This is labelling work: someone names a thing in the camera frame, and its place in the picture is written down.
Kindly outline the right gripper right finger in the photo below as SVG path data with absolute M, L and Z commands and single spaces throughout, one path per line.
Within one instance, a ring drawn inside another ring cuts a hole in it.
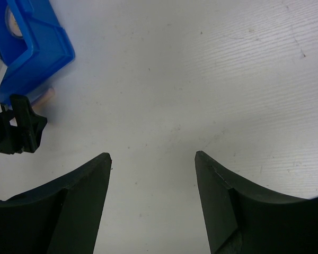
M 318 253 L 318 197 L 272 191 L 203 151 L 195 168 L 211 253 Z

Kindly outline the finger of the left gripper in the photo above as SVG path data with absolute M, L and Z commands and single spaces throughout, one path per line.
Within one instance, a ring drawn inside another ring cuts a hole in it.
M 17 153 L 34 153 L 40 146 L 47 118 L 34 112 L 26 96 L 10 96 L 11 106 L 17 123 L 19 150 Z

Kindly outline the beige cosmetic stick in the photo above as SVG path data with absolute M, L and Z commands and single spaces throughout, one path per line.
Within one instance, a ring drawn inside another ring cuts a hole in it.
M 50 87 L 45 91 L 38 99 L 36 99 L 32 104 L 32 109 L 35 112 L 40 112 L 46 107 L 47 103 L 54 97 L 55 89 Z

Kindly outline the round compact case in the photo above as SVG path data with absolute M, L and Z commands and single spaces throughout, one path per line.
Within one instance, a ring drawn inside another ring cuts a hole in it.
M 20 27 L 9 6 L 7 6 L 5 9 L 5 24 L 11 36 L 19 40 L 23 39 Z

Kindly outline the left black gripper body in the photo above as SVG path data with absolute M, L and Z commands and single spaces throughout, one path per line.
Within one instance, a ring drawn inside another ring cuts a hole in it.
M 13 126 L 10 121 L 14 118 L 20 118 L 20 110 L 2 108 L 0 112 L 0 153 L 12 155 L 23 153 L 24 145 L 22 139 L 22 130 L 17 124 Z

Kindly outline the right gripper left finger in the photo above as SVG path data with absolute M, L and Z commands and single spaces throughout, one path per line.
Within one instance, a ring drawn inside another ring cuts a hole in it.
M 0 253 L 93 253 L 112 159 L 102 153 L 46 184 L 0 200 Z

